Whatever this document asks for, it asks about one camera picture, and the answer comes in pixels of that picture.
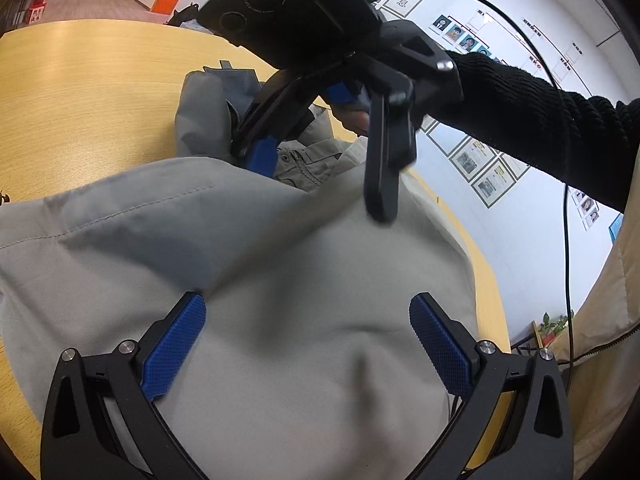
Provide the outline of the right forearm black sleeve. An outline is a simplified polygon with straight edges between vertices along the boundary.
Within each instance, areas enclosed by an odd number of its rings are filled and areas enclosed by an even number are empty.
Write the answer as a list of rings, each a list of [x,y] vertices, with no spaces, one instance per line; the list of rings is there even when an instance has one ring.
[[[623,212],[639,149],[639,101],[558,91],[479,53],[450,52],[463,100],[433,114],[601,204]]]

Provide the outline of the person's right hand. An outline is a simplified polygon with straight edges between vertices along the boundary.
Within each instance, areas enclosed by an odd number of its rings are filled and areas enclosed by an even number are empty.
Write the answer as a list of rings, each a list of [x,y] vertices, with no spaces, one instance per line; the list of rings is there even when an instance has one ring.
[[[332,113],[346,130],[357,136],[369,134],[370,116],[364,110],[349,110],[345,107],[334,106]]]

